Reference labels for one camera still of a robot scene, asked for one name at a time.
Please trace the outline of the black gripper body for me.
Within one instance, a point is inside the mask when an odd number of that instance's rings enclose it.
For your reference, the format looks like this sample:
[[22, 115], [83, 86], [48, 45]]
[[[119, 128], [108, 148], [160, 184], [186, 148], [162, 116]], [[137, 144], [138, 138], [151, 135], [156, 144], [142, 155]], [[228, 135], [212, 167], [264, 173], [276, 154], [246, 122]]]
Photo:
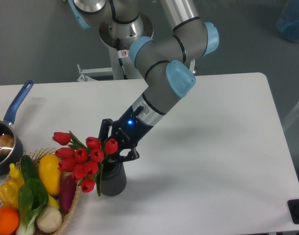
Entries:
[[118, 143], [118, 150], [133, 149], [138, 142], [153, 128], [139, 118], [144, 111], [144, 106], [138, 106], [136, 110], [130, 106], [125, 113], [112, 124], [110, 139]]

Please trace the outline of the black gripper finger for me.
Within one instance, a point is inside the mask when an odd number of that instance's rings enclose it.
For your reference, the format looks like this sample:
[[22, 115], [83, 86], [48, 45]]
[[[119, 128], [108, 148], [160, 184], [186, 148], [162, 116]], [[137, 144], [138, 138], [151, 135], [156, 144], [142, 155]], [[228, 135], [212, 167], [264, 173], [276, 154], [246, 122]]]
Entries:
[[123, 163], [137, 160], [140, 157], [136, 147], [128, 148], [129, 152], [125, 156], [121, 155], [121, 152], [123, 150], [126, 150], [126, 148], [118, 148], [118, 150], [113, 155], [113, 161], [115, 161], [116, 163]]
[[113, 125], [113, 120], [110, 118], [103, 119], [100, 126], [98, 138], [100, 140], [106, 140], [108, 138], [110, 127]]

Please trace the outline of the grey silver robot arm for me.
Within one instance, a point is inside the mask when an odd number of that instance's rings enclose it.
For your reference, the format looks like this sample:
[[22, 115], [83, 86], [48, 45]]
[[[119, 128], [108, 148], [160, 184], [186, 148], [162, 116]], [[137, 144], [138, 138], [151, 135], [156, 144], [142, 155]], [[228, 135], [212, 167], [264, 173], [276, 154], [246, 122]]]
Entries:
[[69, 5], [82, 27], [107, 27], [114, 47], [128, 50], [132, 65], [148, 85], [117, 121], [104, 119], [99, 133], [103, 142], [118, 143], [118, 149], [108, 154], [111, 161], [135, 160], [138, 142], [195, 85], [187, 64], [217, 49], [217, 28], [201, 21], [191, 0], [161, 1], [173, 35], [160, 42], [145, 36], [137, 0], [71, 0]]

